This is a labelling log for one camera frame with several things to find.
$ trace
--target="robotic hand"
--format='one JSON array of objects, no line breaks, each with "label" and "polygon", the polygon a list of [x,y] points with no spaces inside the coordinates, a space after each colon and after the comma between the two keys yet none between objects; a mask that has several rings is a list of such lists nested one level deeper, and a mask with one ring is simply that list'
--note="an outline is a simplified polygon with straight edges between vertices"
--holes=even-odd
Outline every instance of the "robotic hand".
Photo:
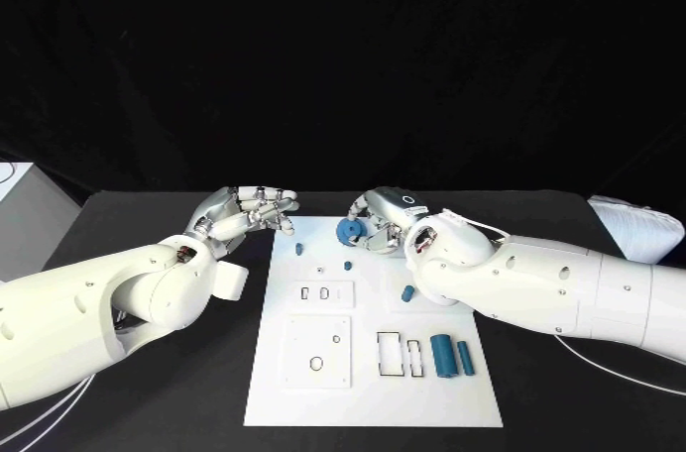
[{"label": "robotic hand", "polygon": [[[247,270],[218,259],[253,230],[292,235],[283,212],[293,199],[282,189],[224,187],[182,235],[0,287],[0,410],[56,393],[185,328],[210,295],[240,298]],[[126,315],[115,325],[112,306]]]},{"label": "robotic hand", "polygon": [[[370,237],[350,229],[364,208],[378,229]],[[401,189],[368,190],[338,225],[338,240],[380,254],[404,242],[416,287],[436,303],[462,301],[533,331],[615,341],[686,361],[684,271],[509,236],[446,209],[433,215],[424,209]],[[489,241],[473,225],[501,238]]]}]

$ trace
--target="blue disc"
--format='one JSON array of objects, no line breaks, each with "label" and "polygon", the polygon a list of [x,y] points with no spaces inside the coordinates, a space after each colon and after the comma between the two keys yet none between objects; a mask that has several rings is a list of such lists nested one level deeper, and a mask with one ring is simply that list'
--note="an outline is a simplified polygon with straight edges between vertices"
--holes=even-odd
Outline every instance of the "blue disc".
[{"label": "blue disc", "polygon": [[335,237],[338,241],[345,246],[354,247],[348,239],[351,237],[365,236],[367,235],[367,228],[364,224],[355,219],[354,221],[348,221],[347,218],[342,218],[335,226]]}]

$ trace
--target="small blue piece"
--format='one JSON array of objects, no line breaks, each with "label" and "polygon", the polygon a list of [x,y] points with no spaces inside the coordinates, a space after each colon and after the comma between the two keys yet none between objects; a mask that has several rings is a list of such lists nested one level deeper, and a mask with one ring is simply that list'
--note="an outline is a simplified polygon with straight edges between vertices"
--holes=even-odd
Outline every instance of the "small blue piece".
[{"label": "small blue piece", "polygon": [[410,285],[407,285],[407,286],[404,287],[403,296],[400,297],[400,299],[401,299],[403,301],[410,301],[413,294],[414,294],[414,288],[413,288]]},{"label": "small blue piece", "polygon": [[471,366],[471,357],[468,356],[466,343],[456,342],[456,351],[459,352],[460,368],[468,376],[473,376],[473,367]]},{"label": "small blue piece", "polygon": [[452,342],[449,335],[430,336],[432,362],[439,378],[456,376],[456,363],[453,361]]},{"label": "small blue piece", "polygon": [[348,239],[367,235],[367,228],[358,219],[350,221],[345,217],[339,220],[335,226],[335,237],[342,245],[354,247]]}]

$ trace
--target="blue cylinder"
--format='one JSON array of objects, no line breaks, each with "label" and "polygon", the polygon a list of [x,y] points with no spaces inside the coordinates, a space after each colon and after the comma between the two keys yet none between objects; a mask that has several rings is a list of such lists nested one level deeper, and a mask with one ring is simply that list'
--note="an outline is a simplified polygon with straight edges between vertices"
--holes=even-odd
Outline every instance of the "blue cylinder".
[{"label": "blue cylinder", "polygon": [[449,335],[430,336],[432,362],[439,378],[456,376],[456,363],[453,361],[452,342]]},{"label": "blue cylinder", "polygon": [[403,290],[403,295],[400,296],[400,299],[403,301],[410,301],[411,300],[411,295],[414,294],[414,288],[407,285]]},{"label": "blue cylinder", "polygon": [[456,342],[456,351],[459,352],[460,368],[468,376],[473,376],[473,367],[471,366],[471,357],[468,356],[466,343]]}]

